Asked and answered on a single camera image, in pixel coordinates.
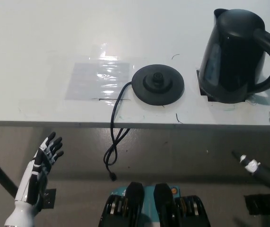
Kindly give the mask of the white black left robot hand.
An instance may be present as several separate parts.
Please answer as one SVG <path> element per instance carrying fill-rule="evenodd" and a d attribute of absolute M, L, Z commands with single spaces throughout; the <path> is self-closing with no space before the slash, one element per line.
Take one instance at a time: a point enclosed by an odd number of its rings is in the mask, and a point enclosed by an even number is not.
<path fill-rule="evenodd" d="M 55 136 L 56 133 L 52 132 L 46 137 L 28 163 L 18 187 L 16 201 L 28 203 L 33 208 L 43 205 L 47 176 L 57 159 L 64 154 L 61 150 L 62 137 Z"/>

